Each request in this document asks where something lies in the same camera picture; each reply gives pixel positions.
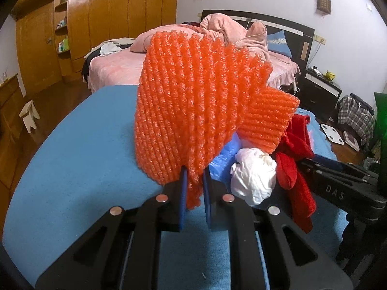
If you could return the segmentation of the wooden wardrobe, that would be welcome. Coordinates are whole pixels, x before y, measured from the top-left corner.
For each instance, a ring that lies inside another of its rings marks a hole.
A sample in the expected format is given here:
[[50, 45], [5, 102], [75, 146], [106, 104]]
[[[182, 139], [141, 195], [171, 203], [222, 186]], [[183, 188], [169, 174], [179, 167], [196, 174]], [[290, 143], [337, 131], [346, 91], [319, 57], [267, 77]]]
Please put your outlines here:
[[177, 0], [18, 0], [11, 14], [26, 94], [74, 80], [92, 47], [173, 24], [176, 12]]

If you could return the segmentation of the blue pillow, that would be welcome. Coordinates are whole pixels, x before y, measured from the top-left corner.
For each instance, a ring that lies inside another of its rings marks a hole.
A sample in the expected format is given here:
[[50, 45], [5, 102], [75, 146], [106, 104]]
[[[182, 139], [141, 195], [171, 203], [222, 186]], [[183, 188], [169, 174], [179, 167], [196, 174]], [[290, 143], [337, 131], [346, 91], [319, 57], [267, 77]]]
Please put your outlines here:
[[287, 44], [284, 30], [267, 35], [267, 44], [269, 51], [284, 55], [288, 58], [293, 57]]

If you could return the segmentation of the plaid shirt on chair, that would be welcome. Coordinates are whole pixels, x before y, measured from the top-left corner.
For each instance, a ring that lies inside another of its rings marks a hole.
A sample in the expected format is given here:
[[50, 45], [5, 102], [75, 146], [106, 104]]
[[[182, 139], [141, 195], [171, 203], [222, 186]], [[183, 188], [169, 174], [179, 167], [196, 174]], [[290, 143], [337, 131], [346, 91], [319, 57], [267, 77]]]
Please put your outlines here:
[[374, 136], [376, 120], [364, 103], [347, 95], [338, 102], [337, 124], [349, 126], [360, 137], [361, 146], [368, 146]]

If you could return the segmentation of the yellow plush toy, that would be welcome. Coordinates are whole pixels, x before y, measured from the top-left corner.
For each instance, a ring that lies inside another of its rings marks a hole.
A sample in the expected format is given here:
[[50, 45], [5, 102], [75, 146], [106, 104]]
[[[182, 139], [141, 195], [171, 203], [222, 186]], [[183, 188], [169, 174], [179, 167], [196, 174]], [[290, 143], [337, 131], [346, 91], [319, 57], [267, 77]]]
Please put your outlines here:
[[335, 80], [335, 74], [327, 71], [326, 73], [323, 74], [323, 77], [328, 80], [329, 82], [333, 82]]

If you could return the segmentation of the red knit gloves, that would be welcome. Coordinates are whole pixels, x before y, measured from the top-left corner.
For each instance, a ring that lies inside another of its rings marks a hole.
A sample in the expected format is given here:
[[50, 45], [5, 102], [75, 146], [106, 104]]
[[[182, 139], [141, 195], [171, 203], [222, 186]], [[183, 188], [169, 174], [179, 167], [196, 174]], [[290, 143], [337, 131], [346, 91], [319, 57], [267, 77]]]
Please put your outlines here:
[[314, 157], [307, 131], [309, 123], [309, 116], [295, 114], [274, 151], [277, 181], [287, 191], [293, 221], [305, 233], [313, 229], [311, 216], [316, 211], [316, 202], [297, 163]]

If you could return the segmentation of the orange foam net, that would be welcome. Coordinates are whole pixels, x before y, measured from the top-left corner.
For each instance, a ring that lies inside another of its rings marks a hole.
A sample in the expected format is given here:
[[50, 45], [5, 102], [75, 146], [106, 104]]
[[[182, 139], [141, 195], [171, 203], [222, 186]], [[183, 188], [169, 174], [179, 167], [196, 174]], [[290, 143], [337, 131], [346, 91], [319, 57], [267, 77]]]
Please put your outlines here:
[[300, 100], [281, 90], [265, 87], [252, 102], [238, 137], [249, 147], [272, 154], [279, 145]]
[[160, 185], [188, 170], [186, 207], [200, 204], [202, 175], [242, 125], [252, 101], [263, 89], [179, 88], [141, 81], [134, 115], [135, 158], [139, 168]]

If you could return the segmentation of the clothes pile on bed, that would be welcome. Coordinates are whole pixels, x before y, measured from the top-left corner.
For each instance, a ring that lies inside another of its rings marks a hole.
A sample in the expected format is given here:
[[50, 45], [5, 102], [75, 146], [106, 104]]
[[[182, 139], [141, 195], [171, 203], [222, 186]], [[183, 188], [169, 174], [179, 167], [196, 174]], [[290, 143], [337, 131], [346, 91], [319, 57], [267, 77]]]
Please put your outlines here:
[[135, 42], [135, 38], [122, 37], [119, 39], [110, 39], [107, 41], [101, 42], [101, 44], [93, 47], [90, 51], [83, 57], [84, 64], [89, 65], [93, 58], [97, 56], [107, 56], [110, 54], [115, 54], [123, 49], [131, 47], [131, 44]]

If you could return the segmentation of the blue table cloth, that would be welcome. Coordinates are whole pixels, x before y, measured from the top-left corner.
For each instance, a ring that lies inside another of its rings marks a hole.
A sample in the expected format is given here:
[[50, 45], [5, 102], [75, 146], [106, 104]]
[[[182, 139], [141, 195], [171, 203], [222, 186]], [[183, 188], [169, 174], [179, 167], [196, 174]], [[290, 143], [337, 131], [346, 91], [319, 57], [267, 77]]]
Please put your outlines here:
[[352, 289], [277, 206], [213, 180], [179, 231], [180, 175], [161, 187], [134, 158], [134, 86], [106, 87], [39, 148], [5, 219], [3, 246], [35, 289]]

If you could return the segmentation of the right wall lamp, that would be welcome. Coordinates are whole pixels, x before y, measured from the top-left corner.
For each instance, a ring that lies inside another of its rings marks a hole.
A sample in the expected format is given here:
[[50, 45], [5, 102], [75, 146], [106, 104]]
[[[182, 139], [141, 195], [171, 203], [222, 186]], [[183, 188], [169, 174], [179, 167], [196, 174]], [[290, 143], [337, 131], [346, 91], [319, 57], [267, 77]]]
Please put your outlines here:
[[331, 14], [331, 0], [317, 0], [317, 11], [320, 14]]

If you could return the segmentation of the black nightstand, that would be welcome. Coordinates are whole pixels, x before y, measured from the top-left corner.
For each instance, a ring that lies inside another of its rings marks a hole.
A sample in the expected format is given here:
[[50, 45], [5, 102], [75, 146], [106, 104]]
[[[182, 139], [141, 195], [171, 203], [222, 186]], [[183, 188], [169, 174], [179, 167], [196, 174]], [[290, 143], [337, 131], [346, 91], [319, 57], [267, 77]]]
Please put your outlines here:
[[310, 69], [306, 69], [299, 78], [298, 87], [300, 91], [297, 97], [300, 100], [300, 107], [312, 112], [318, 120], [326, 123], [339, 101], [341, 88]]

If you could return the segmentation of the pink duvet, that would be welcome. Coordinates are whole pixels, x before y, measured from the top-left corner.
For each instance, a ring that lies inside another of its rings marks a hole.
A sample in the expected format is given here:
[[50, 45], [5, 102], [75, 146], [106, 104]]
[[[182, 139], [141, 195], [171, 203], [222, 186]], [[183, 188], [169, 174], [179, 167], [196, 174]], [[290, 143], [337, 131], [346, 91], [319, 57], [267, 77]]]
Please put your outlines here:
[[225, 45], [232, 44], [237, 49], [246, 48], [251, 56], [258, 55], [262, 60], [270, 61], [266, 26], [262, 22], [255, 22], [249, 29], [246, 29], [234, 19], [222, 13], [207, 15], [198, 27], [188, 24], [169, 24], [148, 30], [140, 34], [131, 44], [131, 52], [147, 52], [151, 38], [157, 32], [169, 33], [172, 31], [183, 32], [189, 37], [197, 34], [200, 38], [207, 36], [213, 41], [220, 39]]

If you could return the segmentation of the book on floor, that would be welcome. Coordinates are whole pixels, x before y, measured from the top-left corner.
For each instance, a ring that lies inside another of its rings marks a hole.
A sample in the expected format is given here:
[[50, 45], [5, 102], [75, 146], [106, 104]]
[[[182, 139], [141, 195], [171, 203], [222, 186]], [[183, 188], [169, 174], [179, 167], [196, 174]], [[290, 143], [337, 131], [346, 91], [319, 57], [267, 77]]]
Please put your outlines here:
[[356, 152], [359, 152], [359, 145], [358, 145], [357, 139], [354, 138], [354, 136], [352, 136], [352, 134], [350, 134], [347, 131], [344, 131], [343, 135], [344, 135], [344, 140], [346, 144], [348, 144]]

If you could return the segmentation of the white tissue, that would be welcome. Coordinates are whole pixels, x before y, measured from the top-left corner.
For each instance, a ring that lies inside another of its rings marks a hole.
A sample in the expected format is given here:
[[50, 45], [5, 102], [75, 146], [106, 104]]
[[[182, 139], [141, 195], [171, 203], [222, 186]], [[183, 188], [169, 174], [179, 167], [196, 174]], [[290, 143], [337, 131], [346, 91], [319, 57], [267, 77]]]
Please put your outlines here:
[[231, 166], [230, 188], [250, 206], [260, 205], [272, 195], [276, 184], [277, 164], [267, 152], [242, 148]]

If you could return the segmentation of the wooden side cabinet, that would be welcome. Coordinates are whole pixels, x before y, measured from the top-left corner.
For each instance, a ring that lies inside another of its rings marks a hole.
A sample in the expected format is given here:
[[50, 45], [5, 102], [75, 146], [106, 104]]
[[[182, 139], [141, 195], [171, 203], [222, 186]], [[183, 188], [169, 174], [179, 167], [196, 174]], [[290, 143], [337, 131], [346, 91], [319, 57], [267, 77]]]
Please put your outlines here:
[[20, 136], [25, 130], [19, 113], [25, 103], [18, 76], [14, 75], [1, 85], [1, 229], [4, 229], [7, 210], [16, 188], [15, 173], [22, 147]]

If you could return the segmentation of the bed with pink sheet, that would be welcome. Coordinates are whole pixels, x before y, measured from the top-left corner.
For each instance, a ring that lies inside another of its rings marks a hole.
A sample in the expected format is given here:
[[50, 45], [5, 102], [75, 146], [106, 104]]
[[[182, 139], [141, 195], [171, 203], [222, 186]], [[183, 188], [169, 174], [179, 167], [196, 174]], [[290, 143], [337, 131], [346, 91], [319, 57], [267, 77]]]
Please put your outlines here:
[[269, 51], [270, 61], [251, 56], [249, 51], [225, 45], [220, 39], [183, 32], [157, 32], [145, 53], [131, 47], [90, 62], [85, 77], [92, 92], [107, 86], [139, 85], [154, 80], [156, 85], [179, 88], [240, 86], [246, 90], [263, 86], [279, 89], [290, 85], [300, 73], [290, 58]]

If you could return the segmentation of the white bathroom scale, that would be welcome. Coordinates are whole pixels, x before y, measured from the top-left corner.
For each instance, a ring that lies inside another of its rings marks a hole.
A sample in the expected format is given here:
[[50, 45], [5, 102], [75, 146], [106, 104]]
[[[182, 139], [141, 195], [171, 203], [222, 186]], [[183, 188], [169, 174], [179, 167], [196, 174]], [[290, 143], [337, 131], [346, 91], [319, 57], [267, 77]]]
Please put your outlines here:
[[323, 124], [323, 123], [320, 124], [320, 127], [323, 130], [324, 134], [327, 136], [327, 139], [331, 143], [335, 143], [338, 145], [344, 145], [343, 139], [341, 138], [340, 134], [338, 133], [338, 131], [334, 127]]

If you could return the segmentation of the black headboard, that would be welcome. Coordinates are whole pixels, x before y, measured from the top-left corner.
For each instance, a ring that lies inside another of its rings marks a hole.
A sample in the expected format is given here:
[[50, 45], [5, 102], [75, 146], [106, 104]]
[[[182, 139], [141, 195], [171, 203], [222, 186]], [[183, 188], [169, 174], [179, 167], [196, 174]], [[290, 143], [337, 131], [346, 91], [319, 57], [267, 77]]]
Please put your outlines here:
[[305, 72], [315, 29], [283, 18], [247, 11], [205, 9], [201, 12], [201, 19], [214, 13], [225, 14], [246, 29], [249, 29], [255, 22], [262, 22], [267, 28], [268, 35], [284, 31], [288, 47], [292, 54], [291, 60], [299, 66], [301, 73]]

